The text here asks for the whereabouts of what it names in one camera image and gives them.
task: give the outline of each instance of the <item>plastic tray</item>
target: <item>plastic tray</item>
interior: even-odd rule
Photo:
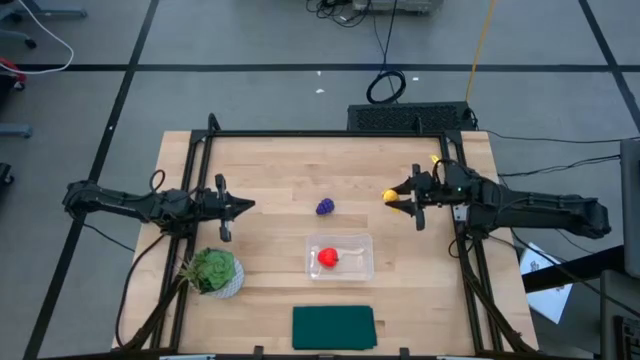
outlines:
[[[345,251],[333,268],[318,262],[318,252],[329,247],[338,253]],[[369,281],[373,278],[373,240],[369,234],[311,235],[307,238],[305,268],[312,280]]]

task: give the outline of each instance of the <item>succulent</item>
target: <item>succulent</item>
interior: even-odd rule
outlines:
[[[193,256],[180,275],[201,294],[222,289],[236,275],[233,254],[206,248]]]

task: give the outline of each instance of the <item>equipment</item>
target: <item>equipment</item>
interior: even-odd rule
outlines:
[[[438,175],[439,164],[447,174],[444,182]],[[467,235],[476,239],[486,239],[499,227],[564,229],[591,239],[611,232],[607,208],[595,198],[512,191],[448,159],[435,163],[433,176],[421,173],[418,164],[413,164],[412,171],[413,176],[391,190],[413,193],[415,201],[386,204],[415,216],[418,230],[425,227],[424,207],[454,205],[455,220],[463,222]]]
[[[6,60],[0,58],[0,63],[11,65]],[[24,75],[0,74],[0,108],[4,107],[13,91],[24,89]],[[22,136],[25,139],[31,137],[33,129],[27,124],[0,123],[0,136]]]
[[[618,359],[640,359],[640,321],[622,316],[613,318],[618,348]]]
[[[218,191],[203,189],[196,200],[190,196],[199,189],[190,193],[177,189],[156,193],[156,189],[152,189],[147,195],[139,196],[103,189],[92,181],[78,181],[69,184],[62,203],[74,218],[77,211],[106,211],[144,223],[153,222],[162,233],[172,236],[187,236],[198,222],[220,220],[220,239],[229,242],[229,221],[255,205],[255,201],[229,194],[222,174],[216,175],[215,180]]]
[[[350,105],[347,113],[347,130],[472,131],[477,122],[465,101]]]
[[[386,11],[393,8],[394,0],[353,0],[353,9],[364,11],[368,3],[376,11]],[[444,0],[398,0],[398,9],[417,12],[421,15],[431,15],[442,6]]]

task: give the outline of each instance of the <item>yellow ball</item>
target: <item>yellow ball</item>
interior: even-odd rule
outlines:
[[[382,199],[384,202],[396,201],[399,199],[398,193],[389,189],[382,193]]]

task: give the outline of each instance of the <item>wooden table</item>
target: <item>wooden table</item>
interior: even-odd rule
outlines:
[[[164,189],[180,187],[189,136],[164,135],[157,163],[167,172]],[[463,139],[468,165],[495,180],[487,134],[463,133]],[[408,347],[412,355],[473,354],[460,264],[447,254],[454,238],[450,209],[426,209],[427,227],[417,232],[414,219],[381,200],[384,189],[407,178],[412,163],[431,169],[432,154],[440,155],[438,141],[426,138],[215,138],[208,185],[215,188],[214,175],[222,173],[231,194],[254,199],[256,206],[236,219],[231,243],[219,240],[218,222],[202,223],[196,250],[232,251],[246,279],[239,294],[227,300],[190,292],[179,351],[251,353],[263,345],[266,354],[298,353],[291,347],[293,306],[367,304],[374,309],[378,346],[364,353],[397,355],[400,347]],[[315,207],[325,197],[335,201],[336,209],[319,217]],[[314,233],[370,234],[374,279],[309,280],[305,240]],[[495,235],[512,241],[506,229]],[[136,256],[157,236],[157,227],[143,225]],[[125,341],[157,302],[168,247],[169,240],[163,240],[132,276],[121,321]],[[537,347],[513,249],[487,240],[485,252],[498,308]],[[485,347],[490,348],[486,313],[478,304]],[[173,316],[172,307],[165,345]]]

